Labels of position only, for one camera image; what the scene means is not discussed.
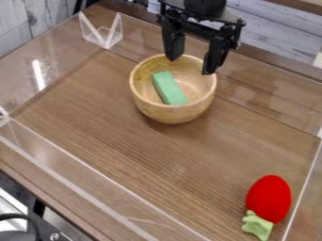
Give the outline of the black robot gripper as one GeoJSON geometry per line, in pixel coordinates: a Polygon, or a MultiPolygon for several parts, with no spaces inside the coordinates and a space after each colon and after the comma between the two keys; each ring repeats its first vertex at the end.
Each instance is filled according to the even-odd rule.
{"type": "Polygon", "coordinates": [[[205,55],[204,75],[212,75],[224,65],[229,52],[240,47],[246,20],[226,7],[226,0],[159,0],[163,51],[176,61],[184,55],[185,31],[212,38],[205,55]]]}

